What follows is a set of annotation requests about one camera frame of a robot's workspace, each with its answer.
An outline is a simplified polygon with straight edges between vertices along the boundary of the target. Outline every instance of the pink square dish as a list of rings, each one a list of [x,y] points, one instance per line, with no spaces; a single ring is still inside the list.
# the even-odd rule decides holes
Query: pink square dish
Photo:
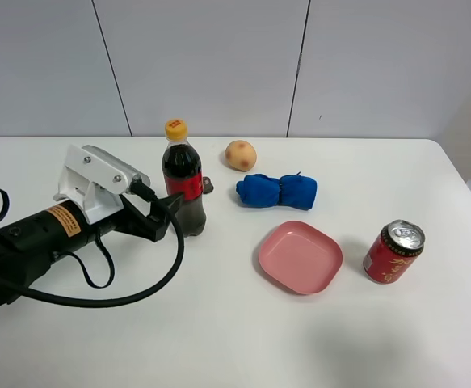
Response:
[[[300,221],[280,225],[259,252],[263,270],[295,293],[323,291],[343,264],[339,245]]]

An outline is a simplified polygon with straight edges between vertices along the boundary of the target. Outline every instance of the screw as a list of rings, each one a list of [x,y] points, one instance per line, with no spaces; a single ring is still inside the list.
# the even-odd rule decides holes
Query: screw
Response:
[[[22,233],[22,230],[18,226],[13,226],[12,228],[9,229],[9,234],[14,237],[20,236]]]

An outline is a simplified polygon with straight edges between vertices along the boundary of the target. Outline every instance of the soda can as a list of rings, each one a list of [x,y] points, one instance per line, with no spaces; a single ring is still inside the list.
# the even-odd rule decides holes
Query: soda can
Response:
[[[377,283],[393,283],[422,253],[425,241],[419,226],[404,220],[390,222],[364,258],[364,271]]]

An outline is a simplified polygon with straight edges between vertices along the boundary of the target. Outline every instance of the cola bottle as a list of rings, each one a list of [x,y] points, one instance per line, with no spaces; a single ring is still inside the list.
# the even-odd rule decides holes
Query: cola bottle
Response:
[[[203,175],[201,159],[188,143],[187,124],[173,119],[165,124],[165,134],[169,145],[162,159],[163,175],[167,194],[183,192],[183,204],[176,213],[183,234],[197,236],[206,223],[203,209]]]

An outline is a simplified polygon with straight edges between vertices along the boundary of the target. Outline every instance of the folded blue towel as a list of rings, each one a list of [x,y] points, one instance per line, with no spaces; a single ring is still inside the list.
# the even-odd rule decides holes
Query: folded blue towel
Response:
[[[314,179],[299,174],[280,179],[255,174],[237,182],[237,193],[243,204],[256,208],[284,205],[308,210],[313,207],[317,187]]]

